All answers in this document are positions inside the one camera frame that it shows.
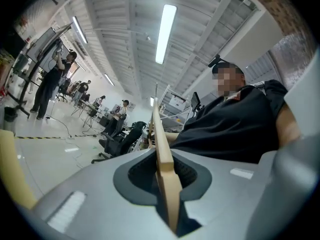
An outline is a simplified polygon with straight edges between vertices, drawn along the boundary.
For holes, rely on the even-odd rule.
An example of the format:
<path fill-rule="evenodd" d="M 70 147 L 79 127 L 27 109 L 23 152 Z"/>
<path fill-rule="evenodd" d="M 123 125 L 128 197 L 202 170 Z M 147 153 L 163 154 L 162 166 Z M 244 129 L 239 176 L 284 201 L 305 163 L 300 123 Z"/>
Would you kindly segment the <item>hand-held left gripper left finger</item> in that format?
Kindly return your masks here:
<path fill-rule="evenodd" d="M 148 173 L 137 170 L 137 184 L 129 178 L 132 167 L 154 154 L 146 149 L 88 165 L 44 195 L 33 212 L 73 240 L 173 240 L 157 197 L 143 189 Z"/>

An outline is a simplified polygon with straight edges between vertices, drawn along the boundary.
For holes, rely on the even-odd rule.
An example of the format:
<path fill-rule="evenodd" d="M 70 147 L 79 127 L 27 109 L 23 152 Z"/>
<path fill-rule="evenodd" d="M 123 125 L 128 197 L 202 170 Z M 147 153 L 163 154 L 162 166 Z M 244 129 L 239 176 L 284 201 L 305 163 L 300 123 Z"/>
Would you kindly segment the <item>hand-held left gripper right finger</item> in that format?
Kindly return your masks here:
<path fill-rule="evenodd" d="M 199 156 L 177 150 L 180 156 L 204 166 L 212 181 L 198 200 L 185 202 L 189 218 L 201 224 L 184 240 L 246 240 L 253 213 L 268 183 L 273 152 L 259 163 L 244 163 Z"/>

